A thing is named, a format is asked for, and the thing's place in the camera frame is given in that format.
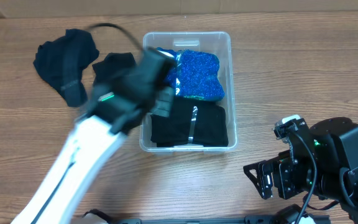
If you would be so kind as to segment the sparkly blue garment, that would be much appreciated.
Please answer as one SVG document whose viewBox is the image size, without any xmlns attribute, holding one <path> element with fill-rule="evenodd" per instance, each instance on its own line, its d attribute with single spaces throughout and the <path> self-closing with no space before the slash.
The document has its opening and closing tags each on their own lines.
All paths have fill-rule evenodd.
<svg viewBox="0 0 358 224">
<path fill-rule="evenodd" d="M 224 98 L 225 92 L 218 79 L 217 56 L 190 49 L 174 51 L 159 47 L 157 50 L 172 55 L 177 63 L 164 79 L 176 96 L 212 102 Z"/>
</svg>

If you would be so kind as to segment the black pants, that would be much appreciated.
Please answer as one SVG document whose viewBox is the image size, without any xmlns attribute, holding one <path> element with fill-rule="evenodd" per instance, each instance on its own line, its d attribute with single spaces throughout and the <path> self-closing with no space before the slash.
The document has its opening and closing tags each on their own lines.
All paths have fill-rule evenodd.
<svg viewBox="0 0 358 224">
<path fill-rule="evenodd" d="M 157 147 L 196 144 L 226 147 L 229 144 L 226 111 L 214 102 L 174 98 L 167 117 L 152 115 L 150 140 Z"/>
</svg>

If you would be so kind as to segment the black shirt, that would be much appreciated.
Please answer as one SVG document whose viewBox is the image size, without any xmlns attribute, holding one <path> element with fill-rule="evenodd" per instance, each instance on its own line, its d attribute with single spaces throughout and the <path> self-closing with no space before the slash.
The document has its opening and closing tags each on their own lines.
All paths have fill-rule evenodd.
<svg viewBox="0 0 358 224">
<path fill-rule="evenodd" d="M 92 35 L 80 29 L 67 29 L 65 35 L 38 47 L 33 62 L 39 77 L 66 101 L 80 107 L 88 100 L 81 82 L 83 70 L 99 57 Z"/>
</svg>

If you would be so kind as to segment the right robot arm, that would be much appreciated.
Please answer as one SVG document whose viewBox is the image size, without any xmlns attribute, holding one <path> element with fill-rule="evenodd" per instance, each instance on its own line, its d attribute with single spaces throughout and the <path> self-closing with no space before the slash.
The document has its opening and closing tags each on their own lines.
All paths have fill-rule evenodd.
<svg viewBox="0 0 358 224">
<path fill-rule="evenodd" d="M 268 223 L 329 223 L 306 212 L 312 196 L 330 199 L 358 223 L 358 124 L 346 117 L 325 119 L 308 127 L 294 114 L 273 127 L 278 140 L 289 146 L 277 157 L 243 167 L 245 175 L 267 200 L 277 188 L 282 199 L 302 192 L 303 205 L 292 205 L 268 219 Z"/>
</svg>

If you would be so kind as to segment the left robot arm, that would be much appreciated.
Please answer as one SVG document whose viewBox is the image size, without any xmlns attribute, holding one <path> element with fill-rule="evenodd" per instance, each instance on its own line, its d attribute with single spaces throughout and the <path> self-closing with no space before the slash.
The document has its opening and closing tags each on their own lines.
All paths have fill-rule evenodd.
<svg viewBox="0 0 358 224">
<path fill-rule="evenodd" d="M 70 223 L 99 170 L 155 107 L 175 64 L 172 54 L 149 47 L 136 67 L 96 84 L 86 112 L 76 120 L 57 160 L 13 223 Z"/>
</svg>

